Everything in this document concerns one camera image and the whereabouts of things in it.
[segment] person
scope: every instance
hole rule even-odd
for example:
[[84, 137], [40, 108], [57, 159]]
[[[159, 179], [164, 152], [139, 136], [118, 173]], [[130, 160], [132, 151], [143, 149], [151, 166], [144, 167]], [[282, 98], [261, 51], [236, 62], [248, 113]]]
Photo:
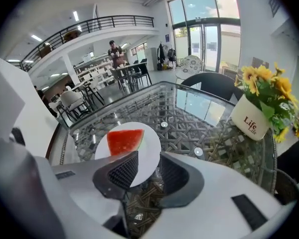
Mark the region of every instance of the person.
[[110, 41], [109, 56], [112, 57], [114, 69], [118, 68], [120, 65], [124, 64], [124, 53], [120, 46], [117, 46], [115, 42]]
[[36, 92], [38, 93], [39, 97], [41, 98], [41, 100], [43, 101], [44, 105], [47, 107], [47, 109], [51, 112], [51, 114], [54, 116], [54, 117], [57, 117], [58, 114], [51, 109], [51, 107], [49, 106], [49, 101], [48, 99], [45, 97], [45, 94], [43, 93], [42, 90], [38, 90], [37, 86], [34, 86]]

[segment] flower vase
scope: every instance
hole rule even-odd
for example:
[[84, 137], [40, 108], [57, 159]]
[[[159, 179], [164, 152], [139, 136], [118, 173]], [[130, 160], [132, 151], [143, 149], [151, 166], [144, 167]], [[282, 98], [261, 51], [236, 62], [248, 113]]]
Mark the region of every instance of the flower vase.
[[249, 138], [261, 140], [270, 127], [270, 123], [254, 104], [245, 95], [241, 97], [231, 113], [233, 123]]

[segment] metal railing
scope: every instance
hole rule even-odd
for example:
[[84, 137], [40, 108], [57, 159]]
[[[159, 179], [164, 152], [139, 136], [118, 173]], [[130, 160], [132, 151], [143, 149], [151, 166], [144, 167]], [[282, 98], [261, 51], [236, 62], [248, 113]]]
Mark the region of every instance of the metal railing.
[[96, 32], [103, 29], [122, 26], [148, 26], [154, 27], [153, 18], [138, 15], [117, 15], [93, 18], [78, 22], [55, 33], [42, 41], [29, 52], [20, 62], [12, 62], [16, 67], [28, 72], [37, 62], [52, 50], [78, 36]]
[[279, 0], [269, 0], [269, 6], [271, 9], [271, 13], [273, 14], [273, 17], [275, 17], [275, 15], [280, 7]]

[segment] glass table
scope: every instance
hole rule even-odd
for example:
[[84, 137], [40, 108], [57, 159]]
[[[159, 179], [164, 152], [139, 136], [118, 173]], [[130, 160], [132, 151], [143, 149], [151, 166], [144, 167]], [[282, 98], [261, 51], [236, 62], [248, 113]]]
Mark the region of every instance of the glass table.
[[[162, 151], [198, 158], [195, 151], [202, 150], [200, 158], [231, 167], [273, 194], [277, 154], [272, 132], [260, 141], [251, 140], [231, 121], [233, 107], [212, 94], [160, 82], [81, 119], [70, 134], [81, 160], [90, 160], [108, 131], [126, 122], [141, 122], [157, 133]], [[147, 181], [129, 190], [125, 206], [132, 238], [143, 235], [158, 218], [163, 196], [159, 166]]]

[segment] ceiling light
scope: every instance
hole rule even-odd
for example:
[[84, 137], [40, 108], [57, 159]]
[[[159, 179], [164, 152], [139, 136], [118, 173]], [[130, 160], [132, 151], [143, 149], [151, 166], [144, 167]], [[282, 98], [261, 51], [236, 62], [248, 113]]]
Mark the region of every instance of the ceiling light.
[[34, 34], [33, 34], [31, 37], [32, 37], [32, 38], [34, 38], [35, 40], [38, 40], [39, 42], [41, 42], [41, 41], [42, 41], [42, 39], [41, 39], [41, 38], [37, 37], [37, 36], [36, 36], [36, 35], [34, 35]]
[[76, 11], [73, 12], [73, 15], [74, 15], [75, 21], [79, 21], [79, 16]]

